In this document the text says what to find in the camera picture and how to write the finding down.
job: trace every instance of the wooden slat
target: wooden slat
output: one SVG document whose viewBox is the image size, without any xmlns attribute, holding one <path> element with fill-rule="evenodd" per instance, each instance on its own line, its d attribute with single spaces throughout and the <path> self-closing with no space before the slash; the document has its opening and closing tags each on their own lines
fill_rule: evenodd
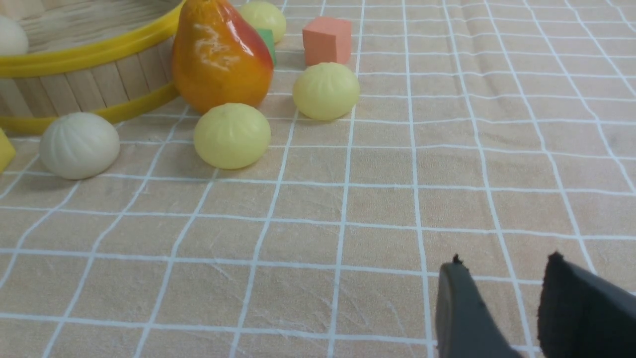
<svg viewBox="0 0 636 358">
<path fill-rule="evenodd" d="M 0 14 L 13 20 L 40 15 L 45 10 L 41 0 L 0 0 Z"/>
<path fill-rule="evenodd" d="M 106 107 L 97 82 L 90 70 L 82 69 L 66 73 L 73 95 L 84 112 L 100 110 Z"/>
<path fill-rule="evenodd" d="M 115 63 L 94 67 L 91 72 L 107 107 L 128 102 L 126 89 Z"/>
<path fill-rule="evenodd" d="M 0 78 L 0 97 L 14 117 L 33 117 L 27 101 L 11 78 Z"/>
<path fill-rule="evenodd" d="M 141 68 L 141 63 L 136 54 L 118 60 L 117 70 L 123 86 L 126 88 L 129 100 L 137 99 L 150 93 L 144 77 L 144 70 Z"/>
<path fill-rule="evenodd" d="M 172 81 L 172 44 L 174 37 L 170 37 L 157 46 L 159 56 L 161 57 L 161 63 L 163 66 L 163 73 L 165 73 L 165 79 Z"/>
<path fill-rule="evenodd" d="M 9 106 L 7 106 L 6 102 L 4 102 L 4 99 L 2 98 L 2 96 L 0 96 L 0 116 L 13 117 L 13 113 L 11 113 Z"/>
<path fill-rule="evenodd" d="M 35 117 L 57 116 L 53 103 L 38 77 L 16 78 L 14 81 Z"/>
<path fill-rule="evenodd" d="M 139 52 L 138 55 L 150 91 L 160 89 L 168 84 L 165 73 L 163 72 L 163 64 L 157 46 L 145 49 Z"/>
<path fill-rule="evenodd" d="M 58 116 L 81 111 L 66 76 L 43 76 L 40 80 Z"/>
<path fill-rule="evenodd" d="M 44 9 L 51 10 L 61 6 L 74 5 L 80 3 L 89 3 L 87 0 L 41 0 Z"/>
</svg>

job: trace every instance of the yellow steamed bun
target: yellow steamed bun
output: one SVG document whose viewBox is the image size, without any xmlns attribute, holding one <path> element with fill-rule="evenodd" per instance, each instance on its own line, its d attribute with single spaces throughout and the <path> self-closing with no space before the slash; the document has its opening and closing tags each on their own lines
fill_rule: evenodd
<svg viewBox="0 0 636 358">
<path fill-rule="evenodd" d="M 219 169 L 240 169 L 267 151 L 272 131 L 257 109 L 227 103 L 209 110 L 197 122 L 195 150 L 204 162 Z"/>
<path fill-rule="evenodd" d="M 334 120 L 356 105 L 360 83 L 347 66 L 323 62 L 307 68 L 298 77 L 292 95 L 298 110 L 307 117 Z"/>
<path fill-rule="evenodd" d="M 274 42 L 282 40 L 287 31 L 287 19 L 275 5 L 266 1 L 250 1 L 238 12 L 248 24 L 256 29 L 272 30 Z"/>
</svg>

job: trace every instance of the bamboo steamer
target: bamboo steamer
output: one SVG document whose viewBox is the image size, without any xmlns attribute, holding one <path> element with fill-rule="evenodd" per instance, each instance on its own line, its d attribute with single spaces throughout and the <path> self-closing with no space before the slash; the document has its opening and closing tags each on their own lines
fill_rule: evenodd
<svg viewBox="0 0 636 358">
<path fill-rule="evenodd" d="M 178 96 L 170 70 L 181 0 L 0 0 L 29 54 L 0 57 L 0 128 L 43 134 L 84 111 L 111 123 Z"/>
</svg>

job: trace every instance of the grid pattern tablecloth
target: grid pattern tablecloth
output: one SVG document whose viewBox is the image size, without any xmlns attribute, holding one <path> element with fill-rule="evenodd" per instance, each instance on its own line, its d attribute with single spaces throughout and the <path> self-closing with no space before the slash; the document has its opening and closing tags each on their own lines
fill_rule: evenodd
<svg viewBox="0 0 636 358">
<path fill-rule="evenodd" d="M 119 127 L 104 175 L 0 176 L 3 357 L 434 357 L 459 253 L 510 344 L 540 357 L 554 250 L 636 291 L 633 0 L 277 0 L 272 147 L 203 164 L 182 101 Z M 302 27 L 351 19 L 362 97 L 295 112 Z"/>
</svg>

